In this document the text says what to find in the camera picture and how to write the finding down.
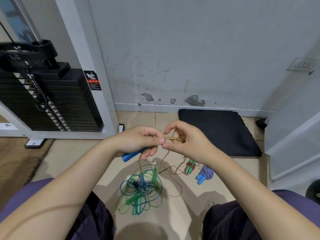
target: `forearm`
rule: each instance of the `forearm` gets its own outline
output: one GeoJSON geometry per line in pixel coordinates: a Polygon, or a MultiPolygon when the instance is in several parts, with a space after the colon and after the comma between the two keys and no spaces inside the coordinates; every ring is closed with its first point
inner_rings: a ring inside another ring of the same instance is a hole
{"type": "Polygon", "coordinates": [[[0,239],[65,239],[115,153],[108,139],[95,145],[8,216],[0,239]]]}
{"type": "Polygon", "coordinates": [[[209,166],[221,178],[264,240],[320,239],[320,229],[218,149],[209,166]]]}

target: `left hand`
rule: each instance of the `left hand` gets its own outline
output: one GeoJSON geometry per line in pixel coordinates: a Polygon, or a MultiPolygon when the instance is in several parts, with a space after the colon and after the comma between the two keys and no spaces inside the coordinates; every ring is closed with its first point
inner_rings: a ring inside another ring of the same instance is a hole
{"type": "Polygon", "coordinates": [[[124,153],[136,152],[144,147],[152,147],[141,155],[142,160],[153,156],[158,150],[158,145],[165,143],[164,136],[160,130],[143,125],[125,130],[110,137],[110,139],[114,141],[116,146],[116,157],[121,157],[124,153]]]}

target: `beige tile floor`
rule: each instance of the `beige tile floor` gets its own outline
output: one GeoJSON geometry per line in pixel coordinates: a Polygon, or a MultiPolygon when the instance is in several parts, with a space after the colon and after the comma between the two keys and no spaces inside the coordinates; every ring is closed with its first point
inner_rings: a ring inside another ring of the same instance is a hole
{"type": "MultiPolygon", "coordinates": [[[[126,129],[136,125],[148,125],[164,131],[166,125],[178,119],[177,114],[171,113],[118,111],[117,115],[119,123],[125,124],[126,129]]],[[[264,134],[256,127],[255,119],[243,118],[243,121],[263,150],[264,134]]],[[[97,140],[56,140],[33,180],[58,176],[98,142],[97,140]]],[[[156,164],[166,153],[167,151],[160,147],[158,152],[148,160],[156,164]]],[[[264,180],[266,175],[264,172],[266,171],[265,154],[260,160],[252,158],[235,158],[234,160],[255,178],[264,180]]],[[[174,152],[170,152],[165,159],[167,165],[179,165],[182,161],[183,156],[174,152]]],[[[202,185],[198,185],[195,176],[198,175],[200,167],[197,167],[190,176],[183,174],[174,176],[182,186],[183,192],[180,197],[168,196],[179,195],[181,188],[165,172],[160,176],[163,183],[162,205],[159,208],[151,208],[149,211],[142,212],[139,216],[132,216],[131,209],[127,214],[122,215],[115,210],[119,186],[137,168],[137,160],[131,159],[124,163],[120,158],[116,158],[93,190],[105,202],[115,218],[116,239],[140,240],[145,237],[173,240],[197,239],[205,204],[208,201],[218,204],[234,200],[217,175],[214,175],[212,180],[206,180],[202,185]]]]}

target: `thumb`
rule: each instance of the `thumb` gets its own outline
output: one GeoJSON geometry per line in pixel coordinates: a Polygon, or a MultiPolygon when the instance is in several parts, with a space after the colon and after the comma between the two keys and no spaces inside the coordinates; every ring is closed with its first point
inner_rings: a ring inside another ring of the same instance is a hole
{"type": "Polygon", "coordinates": [[[182,154],[183,144],[181,143],[164,143],[162,144],[163,149],[167,149],[169,151],[177,152],[182,154]]]}
{"type": "Polygon", "coordinates": [[[145,136],[144,147],[154,147],[165,143],[163,137],[145,136]]]}

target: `black pulley bracket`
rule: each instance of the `black pulley bracket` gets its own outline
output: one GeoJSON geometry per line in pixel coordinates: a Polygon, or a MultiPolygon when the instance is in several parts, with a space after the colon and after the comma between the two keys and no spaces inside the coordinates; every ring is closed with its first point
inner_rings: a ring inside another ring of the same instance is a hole
{"type": "Polygon", "coordinates": [[[0,42],[0,53],[17,61],[51,60],[58,56],[50,40],[42,40],[41,44],[0,42]]]}

